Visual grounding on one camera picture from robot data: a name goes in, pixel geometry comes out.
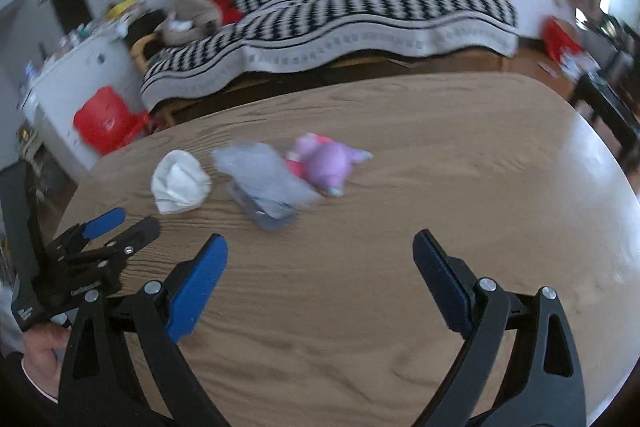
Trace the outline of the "person left hand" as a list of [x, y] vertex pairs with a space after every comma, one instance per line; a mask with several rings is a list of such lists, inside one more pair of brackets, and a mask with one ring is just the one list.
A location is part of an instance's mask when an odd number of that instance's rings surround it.
[[58, 401], [62, 362], [56, 352], [65, 352], [70, 331], [55, 323], [40, 323], [29, 329], [23, 340], [25, 375], [39, 392]]

